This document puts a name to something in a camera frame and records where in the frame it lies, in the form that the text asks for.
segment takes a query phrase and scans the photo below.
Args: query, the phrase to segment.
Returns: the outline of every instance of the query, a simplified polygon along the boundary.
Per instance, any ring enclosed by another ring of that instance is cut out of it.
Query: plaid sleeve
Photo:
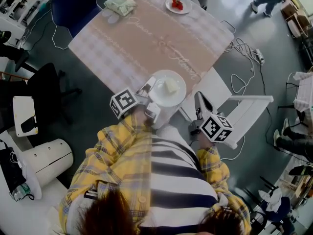
[[[127,116],[118,125],[98,132],[98,143],[86,151],[86,158],[77,169],[66,196],[59,208],[59,219],[66,233],[66,221],[72,201],[92,188],[97,181],[114,183],[115,178],[110,166],[132,146],[137,134],[144,131],[144,125],[138,125],[134,115]]]
[[[221,161],[217,148],[213,146],[208,149],[200,149],[197,155],[207,182],[214,188],[216,193],[221,192],[227,197],[228,206],[240,215],[245,225],[245,234],[249,234],[251,231],[249,210],[241,198],[233,195],[228,190],[229,169]]]

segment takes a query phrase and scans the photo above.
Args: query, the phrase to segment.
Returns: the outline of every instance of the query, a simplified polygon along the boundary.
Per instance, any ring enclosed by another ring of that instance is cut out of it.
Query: brown hair
[[[109,191],[104,198],[93,202],[82,215],[78,230],[81,235],[136,235],[129,206],[118,189]],[[198,232],[214,235],[243,234],[239,215],[224,207],[208,213],[199,224]],[[151,229],[150,234],[156,233],[157,229]]]
[[[208,232],[214,235],[242,235],[241,218],[233,210],[221,207],[218,211],[211,211],[199,224],[198,232]]]
[[[136,235],[129,206],[118,189],[93,202],[78,230],[81,235]]]

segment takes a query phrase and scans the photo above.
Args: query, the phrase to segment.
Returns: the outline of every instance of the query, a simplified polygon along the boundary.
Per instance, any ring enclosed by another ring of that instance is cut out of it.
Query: white shoe
[[[283,126],[283,129],[282,129],[282,136],[285,136],[284,135],[284,131],[289,127],[289,120],[288,118],[285,118],[284,120],[284,126]]]
[[[275,147],[277,147],[276,141],[277,141],[277,139],[278,139],[279,137],[280,137],[279,131],[278,131],[278,130],[275,130],[274,136],[273,136],[273,138],[274,138],[274,146],[275,146]]]
[[[266,16],[269,17],[269,18],[272,17],[272,13],[269,13],[269,14],[268,14],[268,13],[266,13],[266,11],[264,11],[263,13],[264,13],[264,15],[266,15]]]
[[[259,12],[258,6],[255,5],[254,1],[251,2],[251,8],[255,13]]]

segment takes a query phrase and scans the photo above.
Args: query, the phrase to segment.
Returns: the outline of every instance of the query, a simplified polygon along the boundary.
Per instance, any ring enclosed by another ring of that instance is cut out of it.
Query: white plate
[[[177,8],[172,7],[172,2],[173,0],[166,0],[165,1],[165,6],[168,8],[170,11],[177,13],[177,14],[187,14],[192,10],[192,3],[190,0],[180,0],[182,3],[182,10],[179,10]]]
[[[149,97],[153,102],[163,107],[173,107],[180,104],[186,96],[187,87],[183,78],[174,71],[159,70],[153,74],[156,83],[149,92]],[[177,83],[179,89],[173,94],[168,94],[165,89],[165,79],[172,78]]]

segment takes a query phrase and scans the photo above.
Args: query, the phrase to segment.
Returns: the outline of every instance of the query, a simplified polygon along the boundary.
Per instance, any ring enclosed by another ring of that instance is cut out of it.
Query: water bottle
[[[27,183],[21,184],[20,186],[16,187],[15,190],[12,192],[12,196],[15,201],[23,199],[27,194],[30,194],[30,188]]]

